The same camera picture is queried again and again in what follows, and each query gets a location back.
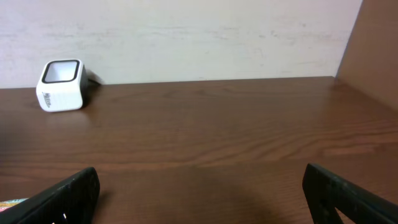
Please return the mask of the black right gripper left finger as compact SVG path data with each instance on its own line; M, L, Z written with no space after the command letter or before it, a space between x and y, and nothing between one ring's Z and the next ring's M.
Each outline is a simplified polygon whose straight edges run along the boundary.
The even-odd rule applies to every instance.
M1 212L2 224L90 224L100 194L94 167L88 167Z

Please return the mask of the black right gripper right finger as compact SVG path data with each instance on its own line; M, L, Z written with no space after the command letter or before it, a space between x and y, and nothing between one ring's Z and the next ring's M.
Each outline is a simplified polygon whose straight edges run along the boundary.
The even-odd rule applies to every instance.
M397 223L397 205L349 182L318 164L306 166L302 188L316 224Z

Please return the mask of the large white wet wipes pack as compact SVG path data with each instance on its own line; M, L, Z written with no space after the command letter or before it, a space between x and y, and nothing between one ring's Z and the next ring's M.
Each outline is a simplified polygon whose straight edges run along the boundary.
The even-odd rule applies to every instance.
M27 200L27 198L2 201L2 202L0 202L0 212L3 212L5 210L7 210L8 208L11 208L21 202L24 202L25 200Z

